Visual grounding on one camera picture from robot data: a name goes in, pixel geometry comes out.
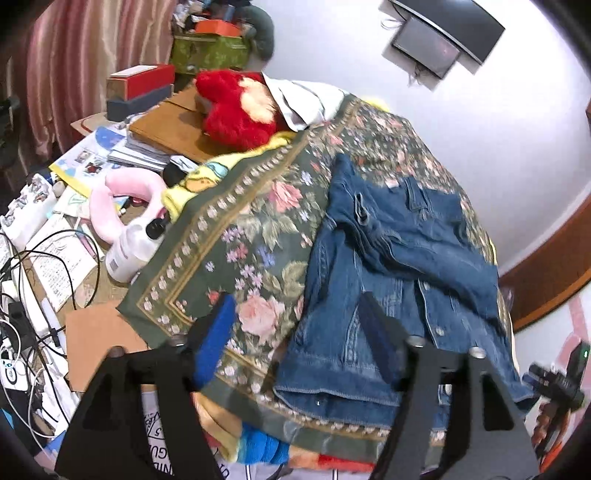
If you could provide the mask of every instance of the white plastic bottle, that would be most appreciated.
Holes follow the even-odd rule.
[[[148,224],[145,219],[132,220],[105,258],[107,272],[113,280],[127,283],[154,256],[164,239],[165,222],[154,219]]]

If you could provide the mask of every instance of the green storage bin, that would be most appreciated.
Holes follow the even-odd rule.
[[[200,70],[242,70],[250,54],[242,37],[217,34],[175,35],[170,63],[177,73],[195,75]]]

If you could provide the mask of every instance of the hand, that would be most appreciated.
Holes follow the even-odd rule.
[[[551,403],[544,403],[540,405],[540,414],[536,419],[534,433],[531,436],[531,444],[534,448],[537,447],[540,444],[540,442],[545,439],[548,425],[550,425],[555,411],[556,407]],[[562,425],[560,426],[560,431],[558,433],[558,436],[556,437],[554,445],[558,445],[562,441],[562,438],[564,437],[564,434],[566,433],[566,430],[569,427],[569,420],[570,412],[566,415],[562,422]]]

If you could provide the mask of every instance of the white wall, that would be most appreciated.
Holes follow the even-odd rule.
[[[591,192],[591,82],[530,0],[479,0],[506,31],[484,65],[462,60],[431,88],[389,46],[387,0],[255,0],[275,24],[265,73],[385,100],[466,189],[501,273],[531,253]]]
[[[591,332],[591,284],[588,284],[568,303],[548,314],[539,322],[515,335],[515,349],[521,373],[536,362],[544,367],[555,365],[566,369],[568,358],[579,339],[589,341]],[[583,377],[583,390],[587,404],[591,397],[591,367]],[[584,408],[570,422],[569,435],[581,419]],[[526,426],[532,431],[538,409],[533,409],[526,419]]]

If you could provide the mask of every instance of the pink neck pillow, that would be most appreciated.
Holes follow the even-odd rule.
[[[90,194],[90,221],[96,234],[113,244],[125,225],[119,219],[113,197],[131,196],[149,202],[139,217],[148,224],[162,208],[161,195],[166,189],[164,180],[157,173],[144,168],[118,168],[105,176],[105,183],[96,185]]]

